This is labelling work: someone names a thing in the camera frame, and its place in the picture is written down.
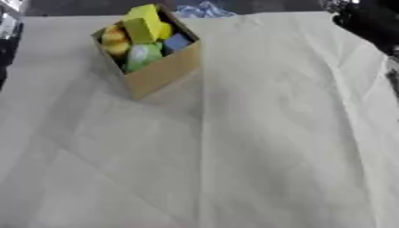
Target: yellow toy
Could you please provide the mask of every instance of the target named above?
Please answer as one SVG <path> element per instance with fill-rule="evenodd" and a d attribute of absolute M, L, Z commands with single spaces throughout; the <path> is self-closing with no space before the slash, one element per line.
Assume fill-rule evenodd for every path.
<path fill-rule="evenodd" d="M 134 44 L 148 44 L 157 41 L 161 21 L 154 4 L 135 7 L 122 20 Z"/>
<path fill-rule="evenodd" d="M 130 49 L 125 32 L 117 25 L 108 26 L 102 34 L 102 47 L 112 56 L 122 58 Z"/>
<path fill-rule="evenodd" d="M 172 26 L 169 23 L 161 22 L 162 26 L 159 32 L 159 39 L 169 39 L 173 35 Z"/>

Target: open box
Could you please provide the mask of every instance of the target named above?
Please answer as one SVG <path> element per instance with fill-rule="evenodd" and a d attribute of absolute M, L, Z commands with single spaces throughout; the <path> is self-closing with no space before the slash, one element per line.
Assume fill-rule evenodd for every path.
<path fill-rule="evenodd" d="M 166 6 L 162 4 L 156 4 L 156 6 L 159 17 L 163 21 L 170 23 L 176 32 L 184 34 L 192 43 L 184 49 L 164 56 L 162 59 L 154 61 L 137 71 L 125 74 L 113 58 L 102 48 L 100 42 L 105 28 L 92 34 L 92 38 L 107 65 L 116 76 L 126 83 L 134 99 L 141 99 L 200 66 L 200 39 L 180 22 Z"/>

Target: toy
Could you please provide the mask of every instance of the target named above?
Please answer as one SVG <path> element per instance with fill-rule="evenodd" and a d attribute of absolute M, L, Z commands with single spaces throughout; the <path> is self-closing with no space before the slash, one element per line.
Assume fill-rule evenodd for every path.
<path fill-rule="evenodd" d="M 123 30 L 111 25 L 102 34 L 102 47 L 113 57 L 122 58 L 129 50 L 130 42 Z"/>
<path fill-rule="evenodd" d="M 127 55 L 126 72 L 136 71 L 162 58 L 162 44 L 134 45 Z"/>
<path fill-rule="evenodd" d="M 159 39 L 169 39 L 173 35 L 172 26 L 169 23 L 161 22 L 162 26 L 159 32 Z"/>
<path fill-rule="evenodd" d="M 181 49 L 184 49 L 184 47 L 190 45 L 190 43 L 190 40 L 187 39 L 183 34 L 176 33 L 172 37 L 164 41 L 165 53 L 170 54 L 177 52 Z"/>
<path fill-rule="evenodd" d="M 153 43 L 159 38 L 162 24 L 154 4 L 132 8 L 122 22 L 135 44 Z"/>

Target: beige fabric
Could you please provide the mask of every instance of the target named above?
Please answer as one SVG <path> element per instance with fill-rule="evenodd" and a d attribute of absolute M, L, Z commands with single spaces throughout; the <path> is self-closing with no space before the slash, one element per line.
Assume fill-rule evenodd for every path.
<path fill-rule="evenodd" d="M 117 19 L 26 19 L 0 94 L 0 227 L 397 225 L 372 45 L 322 12 L 187 20 L 204 68 L 139 103 L 89 37 Z"/>

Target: blue block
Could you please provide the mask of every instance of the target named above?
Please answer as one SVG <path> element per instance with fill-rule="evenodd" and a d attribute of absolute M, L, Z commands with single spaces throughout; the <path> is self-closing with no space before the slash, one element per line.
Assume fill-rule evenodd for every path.
<path fill-rule="evenodd" d="M 172 37 L 164 41 L 165 53 L 170 54 L 177 52 L 184 49 L 184 47 L 190 45 L 190 43 L 190 40 L 187 39 L 184 35 L 182 35 L 181 33 L 176 33 Z"/>

